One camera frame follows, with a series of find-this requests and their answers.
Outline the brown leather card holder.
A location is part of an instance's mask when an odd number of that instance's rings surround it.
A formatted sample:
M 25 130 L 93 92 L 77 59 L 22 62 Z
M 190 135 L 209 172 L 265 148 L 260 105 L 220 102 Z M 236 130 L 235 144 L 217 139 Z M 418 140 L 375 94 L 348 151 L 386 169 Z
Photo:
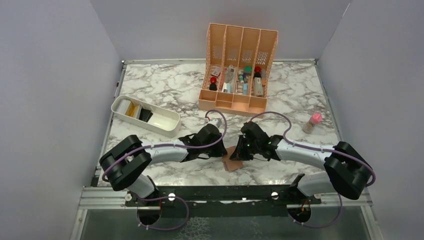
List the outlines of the brown leather card holder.
M 230 159 L 230 156 L 231 156 L 231 154 L 234 153 L 235 149 L 236 149 L 235 145 L 228 147 L 226 149 L 227 155 L 224 155 L 221 159 L 222 163 L 223 163 L 224 170 L 227 171 L 227 172 L 233 172 L 233 171 L 236 171 L 236 170 L 244 167 L 243 162 L 241 160 L 231 160 Z

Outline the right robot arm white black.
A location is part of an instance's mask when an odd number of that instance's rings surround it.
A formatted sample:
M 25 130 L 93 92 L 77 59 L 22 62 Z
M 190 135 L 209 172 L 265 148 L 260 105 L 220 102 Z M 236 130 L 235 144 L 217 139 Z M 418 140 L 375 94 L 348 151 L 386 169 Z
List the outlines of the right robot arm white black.
M 319 173 L 296 177 L 288 190 L 289 199 L 300 204 L 316 194 L 338 193 L 357 200 L 373 179 L 373 169 L 347 142 L 335 146 L 297 143 L 284 135 L 268 136 L 258 124 L 249 121 L 241 128 L 230 160 L 249 161 L 254 155 L 269 160 L 287 160 L 321 169 Z

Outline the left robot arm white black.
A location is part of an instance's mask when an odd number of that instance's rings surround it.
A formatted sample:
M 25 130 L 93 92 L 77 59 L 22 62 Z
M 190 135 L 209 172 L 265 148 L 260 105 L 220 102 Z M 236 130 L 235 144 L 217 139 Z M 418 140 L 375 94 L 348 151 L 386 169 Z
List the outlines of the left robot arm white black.
M 197 133 L 168 142 L 153 143 L 129 135 L 105 153 L 99 164 L 114 191 L 127 189 L 149 206 L 157 200 L 158 189 L 149 176 L 142 174 L 148 166 L 188 162 L 199 159 L 200 155 L 218 158 L 227 153 L 219 128 L 208 123 Z

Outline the stack of cards in tray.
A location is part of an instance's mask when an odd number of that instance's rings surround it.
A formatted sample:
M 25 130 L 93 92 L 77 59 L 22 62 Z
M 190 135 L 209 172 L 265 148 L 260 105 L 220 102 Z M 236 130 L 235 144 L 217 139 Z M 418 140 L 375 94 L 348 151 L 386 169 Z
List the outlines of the stack of cards in tray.
M 143 108 L 140 104 L 135 104 L 128 99 L 122 99 L 119 102 L 116 112 L 143 122 L 148 122 L 153 116 L 151 110 Z

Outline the white plastic tray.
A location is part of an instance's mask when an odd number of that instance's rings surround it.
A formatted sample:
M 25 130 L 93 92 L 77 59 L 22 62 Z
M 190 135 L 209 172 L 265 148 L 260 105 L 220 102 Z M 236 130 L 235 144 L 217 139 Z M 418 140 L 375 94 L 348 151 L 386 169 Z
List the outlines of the white plastic tray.
M 110 108 L 118 119 L 169 138 L 182 125 L 179 113 L 127 95 L 118 96 Z

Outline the red black stamp left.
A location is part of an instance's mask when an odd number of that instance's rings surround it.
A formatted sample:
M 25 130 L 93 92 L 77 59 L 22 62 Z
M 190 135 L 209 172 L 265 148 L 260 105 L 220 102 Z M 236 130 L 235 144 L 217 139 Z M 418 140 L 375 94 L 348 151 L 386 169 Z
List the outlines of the red black stamp left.
M 210 78 L 209 90 L 210 91 L 217 91 L 218 90 L 217 78 L 214 77 L 214 76 Z

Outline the red black stamp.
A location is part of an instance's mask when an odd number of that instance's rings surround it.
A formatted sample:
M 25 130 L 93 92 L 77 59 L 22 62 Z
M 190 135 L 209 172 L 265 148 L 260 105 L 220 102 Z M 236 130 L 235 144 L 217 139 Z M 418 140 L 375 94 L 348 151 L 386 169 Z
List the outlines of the red black stamp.
M 261 69 L 261 67 L 259 67 L 259 66 L 256 66 L 255 68 L 254 68 L 254 75 L 253 75 L 253 77 L 254 78 L 262 78 L 262 74 L 261 74 L 261 72 L 262 72 L 262 69 Z
M 218 90 L 217 78 L 214 77 L 214 76 L 210 78 L 209 90 L 210 91 L 217 91 Z

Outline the pink cap small bottle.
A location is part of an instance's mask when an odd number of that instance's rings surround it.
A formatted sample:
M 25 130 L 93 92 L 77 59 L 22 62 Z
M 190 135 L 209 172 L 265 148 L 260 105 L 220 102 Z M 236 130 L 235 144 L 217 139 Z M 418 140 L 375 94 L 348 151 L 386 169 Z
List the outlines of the pink cap small bottle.
M 303 125 L 302 130 L 306 134 L 311 134 L 315 127 L 319 125 L 323 117 L 320 113 L 314 113 L 309 120 Z

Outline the red black stamp right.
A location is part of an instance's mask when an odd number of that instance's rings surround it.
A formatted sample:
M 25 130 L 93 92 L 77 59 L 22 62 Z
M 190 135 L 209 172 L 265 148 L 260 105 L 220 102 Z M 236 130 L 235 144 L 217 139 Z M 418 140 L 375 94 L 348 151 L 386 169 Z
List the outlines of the red black stamp right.
M 255 68 L 254 68 L 254 75 L 253 75 L 253 77 L 254 78 L 262 78 L 262 74 L 261 74 L 261 72 L 262 72 L 262 69 L 261 69 L 261 67 L 259 67 L 259 66 L 256 66 Z

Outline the green cap bottle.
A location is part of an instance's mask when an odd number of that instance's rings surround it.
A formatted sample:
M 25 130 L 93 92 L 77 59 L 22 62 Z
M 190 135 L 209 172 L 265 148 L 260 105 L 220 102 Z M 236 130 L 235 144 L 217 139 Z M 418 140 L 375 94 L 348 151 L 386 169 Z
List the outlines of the green cap bottle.
M 243 69 L 243 73 L 247 76 L 250 76 L 252 74 L 252 67 L 251 66 L 245 66 Z

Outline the peach desk organizer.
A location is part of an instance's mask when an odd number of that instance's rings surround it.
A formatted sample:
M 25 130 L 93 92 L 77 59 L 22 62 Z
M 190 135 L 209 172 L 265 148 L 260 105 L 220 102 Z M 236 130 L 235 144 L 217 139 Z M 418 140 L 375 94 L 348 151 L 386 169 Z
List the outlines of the peach desk organizer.
M 210 23 L 199 109 L 250 117 L 264 112 L 278 40 L 276 30 Z M 246 66 L 252 67 L 251 75 L 243 73 Z M 254 78 L 256 66 L 261 78 Z M 217 91 L 209 90 L 211 77 L 217 78 Z

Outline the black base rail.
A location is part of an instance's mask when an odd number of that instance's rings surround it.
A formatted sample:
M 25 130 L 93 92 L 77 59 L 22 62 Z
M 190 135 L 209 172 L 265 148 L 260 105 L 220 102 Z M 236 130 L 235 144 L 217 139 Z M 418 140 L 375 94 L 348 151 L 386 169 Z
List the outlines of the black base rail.
M 142 217 L 155 218 L 286 217 L 288 207 L 300 211 L 320 203 L 290 184 L 159 186 L 146 200 L 132 192 L 125 196 L 126 207 L 137 209 Z

